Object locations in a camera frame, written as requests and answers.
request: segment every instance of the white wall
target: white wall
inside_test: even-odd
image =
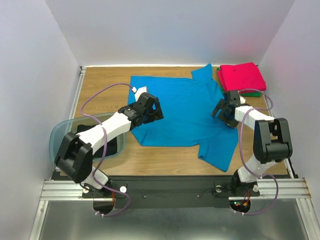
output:
[[[46,0],[80,65],[262,59],[294,0]]]
[[[320,1],[296,0],[259,68],[277,117],[288,119],[299,177],[320,219]]]
[[[49,137],[68,116],[79,65],[44,0],[0,5],[0,239],[29,239]]]

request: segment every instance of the wooden surface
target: wooden surface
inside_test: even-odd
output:
[[[104,87],[115,83],[130,83],[131,76],[185,77],[191,78],[191,71],[197,67],[89,67],[77,104],[75,117],[81,117],[80,108],[84,102]],[[213,78],[217,80],[214,69]],[[100,114],[116,112],[127,105],[129,88],[115,86],[95,97],[87,104],[84,112]],[[246,97],[254,107],[266,107],[263,97]],[[253,154],[253,131],[246,127],[243,132],[243,154],[248,160]],[[126,134],[124,151],[105,160],[100,167],[108,175],[232,175],[242,167],[239,145],[234,151],[230,167],[223,172],[209,163],[198,159],[199,146],[192,147],[147,147],[141,146],[131,132]],[[268,171],[272,174],[287,174],[284,163]]]

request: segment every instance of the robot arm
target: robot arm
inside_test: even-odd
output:
[[[248,104],[243,104],[237,91],[229,91],[224,95],[212,115],[236,128],[242,122],[247,111],[250,111],[244,124],[254,130],[253,155],[246,166],[256,175],[252,175],[244,166],[238,169],[233,177],[234,184],[250,184],[257,181],[267,169],[282,160],[291,157],[292,144],[288,121],[265,115]]]
[[[102,122],[102,125],[77,135],[69,132],[64,136],[54,163],[75,183],[87,183],[96,189],[102,188],[92,175],[95,170],[92,166],[93,155],[105,144],[101,128],[105,129],[109,142],[141,124],[164,118],[158,98],[147,93],[147,87],[139,88],[134,97],[136,102],[121,107],[112,117]],[[100,170],[95,173],[95,177],[102,184],[108,182],[108,177]]]

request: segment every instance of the blue polo shirt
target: blue polo shirt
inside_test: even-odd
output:
[[[212,79],[211,64],[184,77],[132,76],[131,85],[147,86],[159,98],[164,118],[132,130],[142,146],[191,147],[199,145],[198,157],[227,171],[238,143],[238,131],[211,113],[223,98]],[[135,102],[132,92],[128,103]]]

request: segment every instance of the folded red cloth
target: folded red cloth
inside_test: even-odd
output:
[[[242,89],[265,91],[267,89],[259,68],[253,62],[238,65],[221,65],[220,69],[221,76],[219,78],[225,91]]]

